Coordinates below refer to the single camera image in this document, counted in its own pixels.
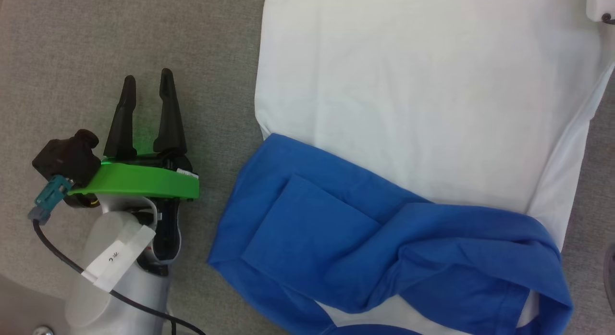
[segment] metal screw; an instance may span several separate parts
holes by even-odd
[[[53,331],[46,326],[40,326],[33,331],[32,335],[53,335]]]

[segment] white plastic bracket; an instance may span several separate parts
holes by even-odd
[[[587,0],[587,17],[594,22],[615,19],[615,0]]]

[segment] blue shirt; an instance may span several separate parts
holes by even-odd
[[[469,334],[559,334],[572,313],[559,250],[535,219],[434,204],[275,134],[241,170],[209,263],[293,334],[416,334],[325,311],[365,313],[391,297]],[[530,289],[540,313],[517,328]]]

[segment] white cloth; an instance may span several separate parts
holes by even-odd
[[[585,5],[266,0],[258,122],[432,201],[528,213],[561,248],[612,70]]]

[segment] white tape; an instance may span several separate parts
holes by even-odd
[[[195,177],[196,179],[198,179],[198,175],[196,175],[195,173],[191,173],[189,171],[185,171],[185,170],[183,170],[181,168],[177,168],[177,172],[180,173],[180,174],[188,175],[188,176]]]
[[[138,226],[137,223],[126,223],[118,236],[118,240],[94,259],[81,275],[93,282],[94,286],[110,292],[156,234],[154,230],[145,225],[142,225],[135,233]],[[124,240],[130,239],[127,242],[122,242],[122,238]]]
[[[81,275],[92,283],[96,282],[99,276],[105,272],[108,265],[119,255],[119,252],[121,252],[124,246],[123,242],[116,240],[110,247],[104,250],[100,256],[96,257]]]

